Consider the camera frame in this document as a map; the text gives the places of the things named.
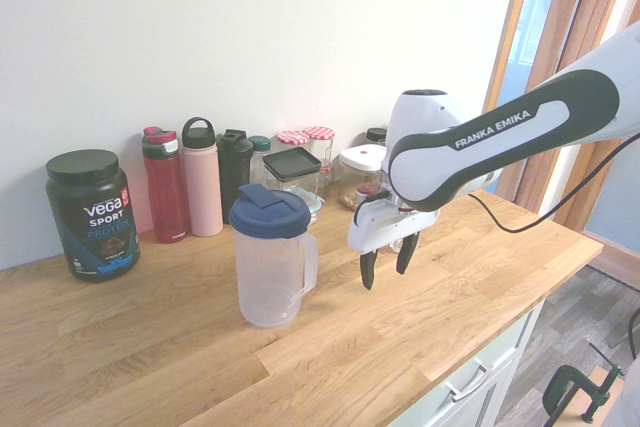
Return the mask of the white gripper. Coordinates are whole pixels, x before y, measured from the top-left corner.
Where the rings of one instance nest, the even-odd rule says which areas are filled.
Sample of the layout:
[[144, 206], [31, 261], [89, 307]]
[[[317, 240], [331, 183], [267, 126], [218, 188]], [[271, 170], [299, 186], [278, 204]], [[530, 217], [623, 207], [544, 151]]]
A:
[[396, 271], [404, 275], [418, 246], [419, 232], [432, 226], [439, 214], [440, 210], [415, 210], [396, 195], [361, 203], [349, 228], [348, 245], [362, 254], [359, 265], [363, 286], [367, 290], [373, 286], [377, 249], [400, 239]]

